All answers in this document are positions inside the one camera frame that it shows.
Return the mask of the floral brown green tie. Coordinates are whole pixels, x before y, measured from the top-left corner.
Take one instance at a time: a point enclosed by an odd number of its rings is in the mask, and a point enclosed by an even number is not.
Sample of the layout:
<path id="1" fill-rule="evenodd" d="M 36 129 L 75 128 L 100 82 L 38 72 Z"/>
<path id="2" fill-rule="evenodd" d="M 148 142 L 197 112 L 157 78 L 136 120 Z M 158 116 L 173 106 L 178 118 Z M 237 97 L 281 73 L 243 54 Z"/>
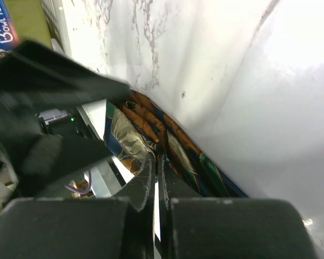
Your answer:
<path id="1" fill-rule="evenodd" d="M 106 103 L 104 142 L 133 175 L 147 153 L 156 160 L 165 155 L 176 175 L 201 196 L 247 196 L 167 113 L 141 93 Z"/>

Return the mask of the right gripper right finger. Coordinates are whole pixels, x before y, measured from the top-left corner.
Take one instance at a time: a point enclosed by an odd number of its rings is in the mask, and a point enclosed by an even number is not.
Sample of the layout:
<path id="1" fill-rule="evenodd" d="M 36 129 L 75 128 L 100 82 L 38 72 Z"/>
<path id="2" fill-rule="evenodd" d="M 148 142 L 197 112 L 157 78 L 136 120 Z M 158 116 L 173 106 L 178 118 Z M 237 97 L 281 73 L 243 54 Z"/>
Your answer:
<path id="1" fill-rule="evenodd" d="M 299 212 L 275 199 L 202 197 L 158 160 L 162 258 L 316 258 Z"/>

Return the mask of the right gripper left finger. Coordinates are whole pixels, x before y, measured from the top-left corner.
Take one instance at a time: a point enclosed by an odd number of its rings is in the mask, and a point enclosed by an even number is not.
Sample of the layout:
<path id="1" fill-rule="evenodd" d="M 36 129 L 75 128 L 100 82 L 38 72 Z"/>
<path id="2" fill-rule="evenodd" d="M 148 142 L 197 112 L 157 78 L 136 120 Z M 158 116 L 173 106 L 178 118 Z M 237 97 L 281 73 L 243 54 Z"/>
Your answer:
<path id="1" fill-rule="evenodd" d="M 15 199 L 0 214 L 0 258 L 153 258 L 155 161 L 105 199 Z"/>

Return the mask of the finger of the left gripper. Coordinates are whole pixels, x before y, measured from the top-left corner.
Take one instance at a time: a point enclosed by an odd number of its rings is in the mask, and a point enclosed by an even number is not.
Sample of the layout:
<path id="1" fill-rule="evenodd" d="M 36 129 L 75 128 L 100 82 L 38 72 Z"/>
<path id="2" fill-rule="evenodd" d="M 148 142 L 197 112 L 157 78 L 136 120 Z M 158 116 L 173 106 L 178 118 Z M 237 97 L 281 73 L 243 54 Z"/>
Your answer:
<path id="1" fill-rule="evenodd" d="M 130 93 L 126 82 L 97 74 L 31 40 L 0 59 L 0 113 L 21 107 L 61 110 L 122 100 Z"/>
<path id="2" fill-rule="evenodd" d="M 43 135 L 19 167 L 21 194 L 52 194 L 112 153 L 103 141 Z"/>

